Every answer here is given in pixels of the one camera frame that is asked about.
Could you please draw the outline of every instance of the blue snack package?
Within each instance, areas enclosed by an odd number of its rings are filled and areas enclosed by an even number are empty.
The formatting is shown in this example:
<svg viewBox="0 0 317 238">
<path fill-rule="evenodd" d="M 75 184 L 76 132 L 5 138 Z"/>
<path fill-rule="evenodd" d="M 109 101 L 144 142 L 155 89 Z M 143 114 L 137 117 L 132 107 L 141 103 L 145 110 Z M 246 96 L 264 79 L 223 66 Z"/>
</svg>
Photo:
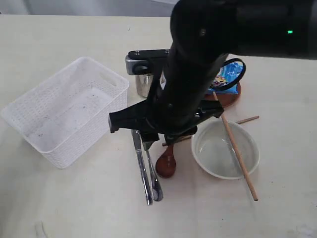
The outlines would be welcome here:
<svg viewBox="0 0 317 238">
<path fill-rule="evenodd" d="M 216 76 L 215 80 L 212 82 L 212 85 L 214 87 L 220 87 L 224 86 L 228 83 L 231 83 L 233 80 L 235 80 L 239 74 L 242 72 L 243 66 L 232 62 L 224 67 L 222 67 Z M 215 90 L 212 88 L 209 88 L 207 91 L 207 94 L 212 94 Z M 224 90 L 224 91 L 216 91 L 218 94 L 238 94 L 237 92 L 237 85 L 234 85 L 233 87 Z"/>
</svg>

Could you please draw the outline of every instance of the white plastic basket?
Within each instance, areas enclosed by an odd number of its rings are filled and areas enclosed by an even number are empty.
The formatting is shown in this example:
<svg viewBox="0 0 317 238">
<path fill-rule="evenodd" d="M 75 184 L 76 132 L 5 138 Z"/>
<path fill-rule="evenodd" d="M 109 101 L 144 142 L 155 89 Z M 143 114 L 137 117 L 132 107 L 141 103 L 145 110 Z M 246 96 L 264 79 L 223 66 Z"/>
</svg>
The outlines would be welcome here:
<svg viewBox="0 0 317 238">
<path fill-rule="evenodd" d="M 129 82 L 81 57 L 5 107 L 2 117 L 53 165 L 64 169 L 108 130 L 108 114 L 127 107 Z"/>
</svg>

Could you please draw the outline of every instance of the metal cup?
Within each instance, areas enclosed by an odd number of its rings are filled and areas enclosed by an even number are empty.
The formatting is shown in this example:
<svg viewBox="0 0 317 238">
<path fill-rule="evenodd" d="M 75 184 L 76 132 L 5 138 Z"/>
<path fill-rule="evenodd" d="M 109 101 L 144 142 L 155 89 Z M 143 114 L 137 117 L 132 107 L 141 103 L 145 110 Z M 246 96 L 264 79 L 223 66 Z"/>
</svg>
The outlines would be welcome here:
<svg viewBox="0 0 317 238">
<path fill-rule="evenodd" d="M 147 97 L 150 91 L 150 87 L 153 81 L 152 74 L 142 74 L 135 76 L 135 85 L 137 93 L 142 97 Z"/>
</svg>

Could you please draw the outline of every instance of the metal knife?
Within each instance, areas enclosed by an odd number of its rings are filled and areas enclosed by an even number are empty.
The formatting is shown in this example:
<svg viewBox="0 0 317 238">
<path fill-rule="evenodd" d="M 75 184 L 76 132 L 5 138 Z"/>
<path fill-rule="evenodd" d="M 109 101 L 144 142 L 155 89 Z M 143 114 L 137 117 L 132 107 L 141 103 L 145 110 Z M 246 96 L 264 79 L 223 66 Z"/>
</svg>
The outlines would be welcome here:
<svg viewBox="0 0 317 238">
<path fill-rule="evenodd" d="M 147 171 L 145 169 L 144 160 L 143 160 L 143 156 L 142 156 L 141 138 L 136 130 L 131 130 L 131 133 L 132 133 L 132 138 L 133 138 L 133 142 L 134 142 L 135 152 L 136 152 L 137 157 L 138 157 L 145 198 L 147 200 L 147 204 L 152 205 L 153 199 L 152 199 L 152 194 L 150 191 L 150 185 L 149 185 Z"/>
</svg>

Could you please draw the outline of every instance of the white ceramic bowl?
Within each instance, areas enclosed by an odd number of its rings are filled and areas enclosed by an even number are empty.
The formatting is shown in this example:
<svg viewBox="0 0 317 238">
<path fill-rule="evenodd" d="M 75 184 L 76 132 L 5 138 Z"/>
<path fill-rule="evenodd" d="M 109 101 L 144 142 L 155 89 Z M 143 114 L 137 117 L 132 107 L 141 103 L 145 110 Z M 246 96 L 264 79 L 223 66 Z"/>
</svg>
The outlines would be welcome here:
<svg viewBox="0 0 317 238">
<path fill-rule="evenodd" d="M 259 149 L 251 137 L 238 124 L 228 121 L 249 174 L 260 161 Z M 239 162 L 221 120 L 198 128 L 192 138 L 192 153 L 197 163 L 209 174 L 221 179 L 241 179 Z"/>
</svg>

